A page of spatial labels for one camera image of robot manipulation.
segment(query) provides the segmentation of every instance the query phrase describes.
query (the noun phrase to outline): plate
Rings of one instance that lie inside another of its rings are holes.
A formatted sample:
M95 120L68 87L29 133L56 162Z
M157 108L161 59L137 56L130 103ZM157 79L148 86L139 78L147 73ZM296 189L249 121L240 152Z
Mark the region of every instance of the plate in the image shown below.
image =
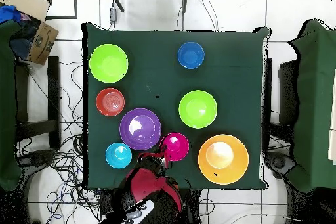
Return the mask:
M113 143L106 149L105 158L108 165L121 169L130 164L132 152L124 143Z
M115 83L121 80L129 67L127 55L119 46L103 44L91 54L89 66L98 81Z
M204 61L204 56L203 47L196 42L183 44L177 53L180 64L189 69L198 68Z
M181 120L188 127L201 129L207 127L215 120L217 103L208 92L191 91L181 99L178 113Z
M134 150L148 150L160 139L161 123L150 110L136 108L124 115L119 128L121 139Z
M177 162L186 157L189 152L189 141L181 133L170 133L164 136L160 142L160 148L165 149L165 155L172 162Z
M249 154L236 137L220 134L206 140L199 150L198 166L210 182L229 185L245 174Z
M114 88L106 88L97 95L96 106L103 115L116 116L123 110L125 99L121 91Z

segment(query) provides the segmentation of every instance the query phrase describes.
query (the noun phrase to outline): lime green bowl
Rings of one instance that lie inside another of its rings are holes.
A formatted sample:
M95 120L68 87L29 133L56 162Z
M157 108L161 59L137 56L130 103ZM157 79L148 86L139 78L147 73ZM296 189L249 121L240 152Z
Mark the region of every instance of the lime green bowl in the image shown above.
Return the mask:
M103 44L92 52L89 66L94 78L110 84L118 82L125 76L129 61L119 46Z
M201 129L215 120L217 103L213 96L205 91L191 91L181 99L178 113L188 127Z

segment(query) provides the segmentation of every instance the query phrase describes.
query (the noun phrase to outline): dark green tablecloth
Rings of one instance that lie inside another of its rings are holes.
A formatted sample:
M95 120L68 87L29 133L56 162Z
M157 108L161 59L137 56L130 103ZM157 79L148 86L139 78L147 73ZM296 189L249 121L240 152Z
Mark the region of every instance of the dark green tablecloth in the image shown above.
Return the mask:
M263 40L268 28L256 33L236 32L128 32L100 30L87 26L88 56L102 44L120 46L129 59L126 76L114 84L96 80L90 70L88 94L89 188L118 187L136 163L138 152L124 169L111 168L105 151L114 142L122 142L119 124L134 108L148 108L161 120L162 136L176 131L186 135L190 151L182 161L167 171L179 186L196 189L231 188L264 189L259 179L261 150L261 91L263 82ZM205 51L203 64L195 69L183 68L177 60L179 47L187 42L199 43ZM125 108L116 117L103 116L96 109L96 96L107 87L119 89L125 97ZM204 129L183 124L178 107L183 95L191 90L210 92L218 105L215 121ZM208 181L198 167L198 152L211 136L230 134L240 139L249 152L245 175L231 185Z
M9 41L21 26L15 21L0 24L0 187L15 189L21 169L15 160L16 98L15 56Z
M292 44L300 57L300 105L294 127L293 154L297 165L287 177L301 192L316 187L336 189L336 166L328 159L336 31L325 29L316 19L310 20Z

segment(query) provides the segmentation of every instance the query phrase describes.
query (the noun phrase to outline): table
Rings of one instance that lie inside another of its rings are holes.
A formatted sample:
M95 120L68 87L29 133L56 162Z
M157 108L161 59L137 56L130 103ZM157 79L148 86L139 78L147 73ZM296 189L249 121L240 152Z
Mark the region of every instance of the table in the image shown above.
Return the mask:
M174 177L180 188L193 189L265 189L259 179L261 153L261 91L263 83L263 40L268 28L249 33L238 32L145 32L108 31L92 24L82 24L83 30L83 121L84 178L90 189L112 189L136 164L123 169L111 168L105 161L105 151L114 142L122 142L119 124L122 117L134 108L147 108L161 120L162 137L181 132L190 141L185 159L173 163L166 175ZM183 68L177 59L179 47L195 41L205 51L203 64L195 69ZM88 69L88 60L99 45L112 43L127 54L129 69L117 83L96 80ZM119 89L125 97L125 108L116 117L103 116L96 109L96 96L107 87ZM179 117L178 106L184 94L201 89L210 92L217 101L215 121L204 129L192 129ZM230 134L241 140L249 152L245 175L230 185L208 181L198 167L201 145L217 134Z

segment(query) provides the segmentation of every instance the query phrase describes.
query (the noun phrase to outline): white tile floor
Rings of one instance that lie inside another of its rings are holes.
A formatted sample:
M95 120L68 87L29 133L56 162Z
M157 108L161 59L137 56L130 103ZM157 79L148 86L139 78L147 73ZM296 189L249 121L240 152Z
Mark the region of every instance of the white tile floor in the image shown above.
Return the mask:
M53 0L49 16L74 15L70 5L74 0ZM177 15L181 8L181 0L120 0L125 12L118 11L117 30L175 30ZM203 0L211 17L213 11L208 0ZM59 2L66 2L66 11ZM295 51L286 42L296 38L303 22L311 18L322 19L329 27L336 26L336 0L211 0L216 10L219 29L222 31L250 32L260 26L272 29L268 42L268 57L273 59L272 71L272 113L271 120L278 121L279 87L278 68L283 62L296 58ZM110 27L109 11L112 0L77 0L77 19L54 19L47 23L59 30L59 35L51 56L59 56L61 87L70 95L70 106L73 108L81 98L81 91L70 79L71 71L81 61L81 23L92 22L105 29ZM182 19L178 21L182 29ZM212 30L213 25L202 5L201 0L188 0L184 17L185 30ZM33 65L31 74L41 88L47 92L47 64ZM73 78L82 86L82 70L78 68ZM65 91L61 92L62 121L71 122L71 111L68 108L69 98ZM29 82L29 114L30 121L47 118L47 99L38 86L30 79ZM82 115L82 104L76 108L77 114ZM80 133L81 128L71 125L72 134ZM62 132L62 139L70 135L68 130ZM48 148L46 135L34 137L31 150ZM270 170L264 169L264 178L269 187L264 191L258 190L210 190L209 199L215 204L208 205L209 215L202 216L203 224L284 224L287 213L287 193L284 182L273 178ZM32 219L40 219L42 223L50 217L47 205L51 205L54 196L47 195L60 189L62 180L51 168L36 174L30 185L29 201ZM206 198L207 190L201 195ZM61 205L64 218L67 219L75 208L75 202L69 199ZM207 213L207 205L200 204L200 214ZM74 218L69 218L68 224L96 224L96 220L85 208L78 208ZM63 218L52 219L50 224L64 224Z

